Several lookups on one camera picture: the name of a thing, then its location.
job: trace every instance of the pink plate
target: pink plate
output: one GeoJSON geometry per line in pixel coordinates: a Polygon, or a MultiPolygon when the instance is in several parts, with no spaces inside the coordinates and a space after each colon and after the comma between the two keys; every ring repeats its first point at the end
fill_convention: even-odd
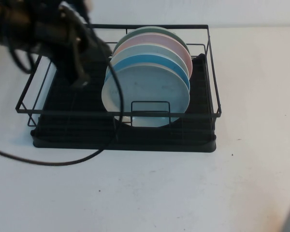
{"type": "Polygon", "coordinates": [[[160,44],[173,50],[175,53],[177,53],[187,65],[189,78],[191,77],[192,61],[191,61],[189,52],[180,42],[178,42],[177,40],[173,39],[172,37],[168,35],[163,35],[160,33],[143,33],[143,34],[134,36],[126,40],[122,45],[120,45],[114,52],[113,56],[115,56],[117,53],[121,52],[122,50],[128,47],[139,45],[139,44],[146,44],[146,43],[160,44]]]}

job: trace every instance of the black drip tray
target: black drip tray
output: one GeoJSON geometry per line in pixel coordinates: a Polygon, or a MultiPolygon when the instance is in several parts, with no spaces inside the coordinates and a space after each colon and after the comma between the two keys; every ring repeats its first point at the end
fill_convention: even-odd
{"type": "MultiPolygon", "coordinates": [[[[106,66],[106,63],[91,63],[85,67],[92,81],[79,91],[71,89],[64,76],[57,72],[43,110],[106,112],[101,100],[106,66]]],[[[190,104],[183,116],[211,113],[205,70],[205,55],[201,54],[193,60],[190,104]]],[[[113,137],[114,122],[113,117],[43,115],[31,135],[36,147],[99,149],[113,137]]],[[[182,117],[160,128],[136,128],[123,124],[108,149],[212,152],[216,149],[214,129],[212,118],[182,117]]]]}

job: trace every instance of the white wall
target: white wall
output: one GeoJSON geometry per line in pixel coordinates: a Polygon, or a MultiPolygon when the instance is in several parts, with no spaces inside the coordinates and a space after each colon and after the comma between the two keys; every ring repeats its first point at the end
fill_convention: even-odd
{"type": "Polygon", "coordinates": [[[290,25],[290,0],[92,0],[92,23],[290,25]]]}

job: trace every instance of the blue plate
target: blue plate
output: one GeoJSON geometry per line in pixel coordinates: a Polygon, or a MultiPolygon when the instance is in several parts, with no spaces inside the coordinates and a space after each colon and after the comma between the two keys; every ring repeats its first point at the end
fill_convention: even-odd
{"type": "MultiPolygon", "coordinates": [[[[143,43],[135,46],[128,47],[121,52],[117,53],[117,55],[113,56],[111,60],[112,65],[116,65],[118,62],[123,60],[124,58],[140,55],[140,54],[156,54],[166,56],[170,58],[174,62],[176,62],[180,67],[183,68],[187,76],[189,76],[189,70],[187,65],[183,61],[183,59],[174,51],[169,49],[168,47],[162,46],[156,43],[143,43]]],[[[110,71],[109,67],[107,67],[105,74],[110,71]]]]}
{"type": "MultiPolygon", "coordinates": [[[[188,90],[190,91],[190,82],[185,71],[176,62],[167,58],[166,56],[157,55],[157,54],[135,55],[135,56],[131,56],[131,57],[121,60],[116,65],[114,65],[114,69],[116,72],[118,72],[128,66],[131,66],[133,64],[139,64],[139,63],[154,63],[154,64],[162,65],[174,71],[185,82],[185,84],[188,87],[188,90]]],[[[105,82],[110,76],[111,76],[111,72],[108,72],[106,74],[105,82]]]]}

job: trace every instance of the green plate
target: green plate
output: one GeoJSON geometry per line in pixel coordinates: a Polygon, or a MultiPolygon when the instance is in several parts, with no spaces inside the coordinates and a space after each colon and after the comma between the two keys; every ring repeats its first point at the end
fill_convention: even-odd
{"type": "Polygon", "coordinates": [[[181,38],[179,38],[175,33],[170,32],[169,30],[167,30],[165,28],[160,28],[160,27],[142,27],[142,28],[138,28],[134,31],[129,32],[121,40],[119,40],[119,42],[116,44],[113,52],[115,52],[120,45],[122,45],[126,40],[132,38],[133,36],[143,34],[143,33],[151,33],[151,32],[161,33],[161,34],[168,35],[168,36],[172,37],[173,39],[180,42],[186,48],[186,50],[189,52],[187,45],[185,44],[185,42],[181,38]]]}

